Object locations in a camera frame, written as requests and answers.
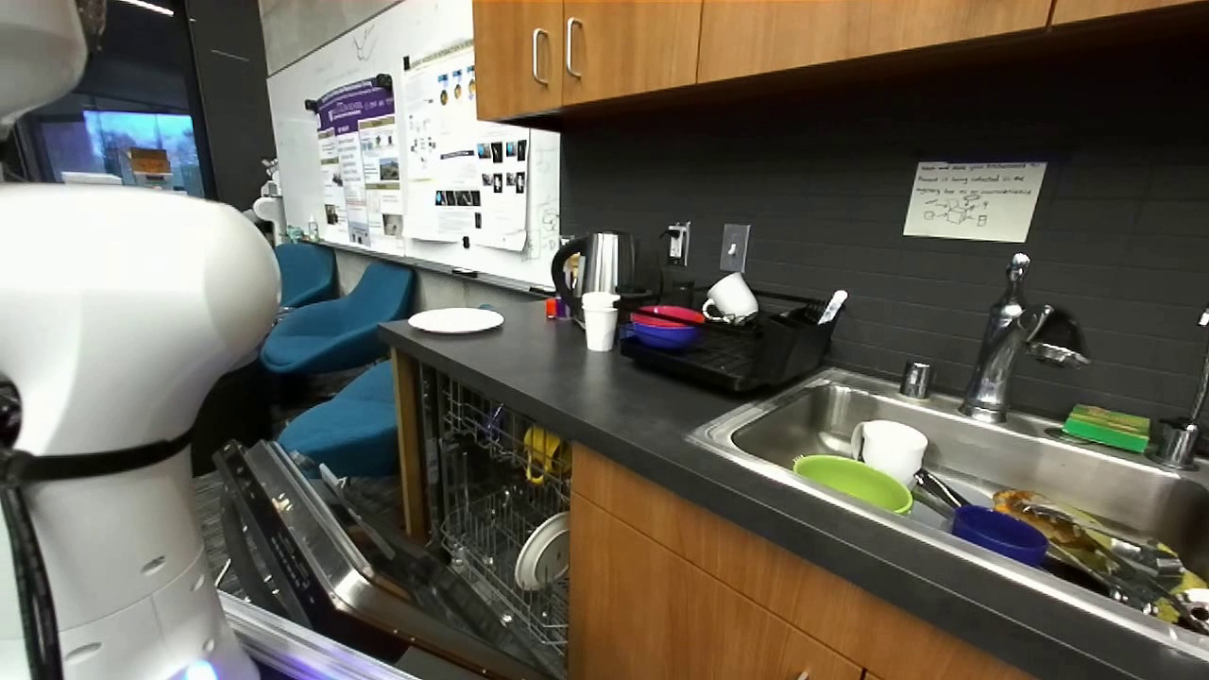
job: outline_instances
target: black backsplash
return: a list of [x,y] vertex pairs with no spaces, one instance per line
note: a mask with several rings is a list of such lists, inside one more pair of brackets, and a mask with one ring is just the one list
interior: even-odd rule
[[[929,74],[733,89],[728,107],[576,121],[571,229],[625,229],[644,270],[674,220],[716,280],[721,224],[752,224],[762,292],[849,288],[834,361],[898,379],[935,361],[959,394],[1008,254],[1032,302],[1065,307],[1087,367],[1017,361],[1017,408],[1109,405],[1180,414],[1209,332],[1209,46],[980,55]],[[921,155],[1043,155],[1028,244],[903,239]]]

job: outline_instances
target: open dishwasher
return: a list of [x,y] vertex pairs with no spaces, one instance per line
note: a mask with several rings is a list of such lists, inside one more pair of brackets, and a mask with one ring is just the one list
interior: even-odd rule
[[274,440],[217,458],[247,597],[334,638],[386,633],[480,675],[567,675],[563,438],[451,372],[412,369],[416,430],[388,483],[422,520],[383,520],[359,478]]

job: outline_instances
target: kitchen counter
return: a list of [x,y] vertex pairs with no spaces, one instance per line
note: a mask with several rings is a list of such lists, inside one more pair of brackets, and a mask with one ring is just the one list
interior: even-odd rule
[[549,319],[542,302],[494,308],[508,323],[483,335],[427,335],[406,319],[386,323],[383,335],[395,350],[563,430],[1032,675],[1209,675],[1209,644],[1188,649],[1160,624],[1102,619],[1007,569],[976,566],[694,448],[688,430],[741,401],[639,369],[616,350],[589,355],[583,332]]

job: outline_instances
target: white robot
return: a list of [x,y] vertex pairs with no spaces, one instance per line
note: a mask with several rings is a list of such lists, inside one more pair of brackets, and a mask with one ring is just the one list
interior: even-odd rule
[[[0,142],[82,54],[77,0],[0,0]],[[0,452],[3,680],[257,675],[209,583],[184,435],[257,355],[276,288],[270,243],[222,205],[0,183],[0,398],[19,401],[0,405],[0,448],[32,452]]]

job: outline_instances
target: white plate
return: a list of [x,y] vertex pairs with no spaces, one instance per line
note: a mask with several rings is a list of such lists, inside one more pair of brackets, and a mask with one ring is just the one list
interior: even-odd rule
[[503,316],[494,308],[480,308],[480,307],[447,307],[447,308],[422,308],[422,314],[408,316],[408,323],[421,332],[465,335],[465,332],[498,327]]
[[518,551],[514,583],[533,594],[567,575],[567,511],[542,520]]

